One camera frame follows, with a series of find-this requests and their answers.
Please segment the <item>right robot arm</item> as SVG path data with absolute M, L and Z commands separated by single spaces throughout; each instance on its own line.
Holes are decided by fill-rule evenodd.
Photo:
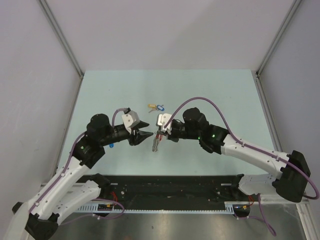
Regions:
M 242 139 L 235 139 L 226 128 L 210 124 L 196 107 L 183 113 L 183 120 L 171 119 L 168 113 L 159 114 L 158 133 L 168 140 L 197 140 L 206 152 L 230 156 L 254 165 L 264 174 L 239 174 L 230 188 L 231 196 L 242 201 L 248 195 L 272 195 L 299 203 L 304 197 L 310 169 L 299 151 L 279 152 L 260 148 Z

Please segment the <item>key with blue white tag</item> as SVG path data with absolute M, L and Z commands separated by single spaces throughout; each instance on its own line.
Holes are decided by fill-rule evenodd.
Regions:
M 153 111 L 161 111 L 161 112 L 163 112 L 164 110 L 165 110 L 165 108 L 164 108 L 164 106 L 163 105 L 155 105 L 155 106 L 153 106 L 152 107 L 152 110 Z

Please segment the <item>red handled keyring holder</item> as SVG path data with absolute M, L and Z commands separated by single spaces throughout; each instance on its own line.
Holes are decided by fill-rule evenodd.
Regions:
M 153 139 L 153 144 L 152 144 L 152 152 L 155 153 L 158 151 L 158 146 L 159 143 L 161 142 L 163 136 L 159 132 L 154 133 L 154 139 Z

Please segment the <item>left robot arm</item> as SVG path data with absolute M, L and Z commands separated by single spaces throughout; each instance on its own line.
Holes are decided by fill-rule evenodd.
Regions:
M 103 113 L 90 119 L 86 131 L 74 141 L 66 163 L 51 180 L 33 198 L 14 205 L 5 240 L 20 240 L 24 232 L 35 240 L 48 240 L 79 207 L 110 196 L 110 182 L 101 174 L 93 175 L 80 189 L 68 192 L 105 155 L 105 146 L 121 141 L 137 146 L 153 135 L 143 131 L 149 124 L 133 110 L 125 109 L 122 121 L 115 125 Z

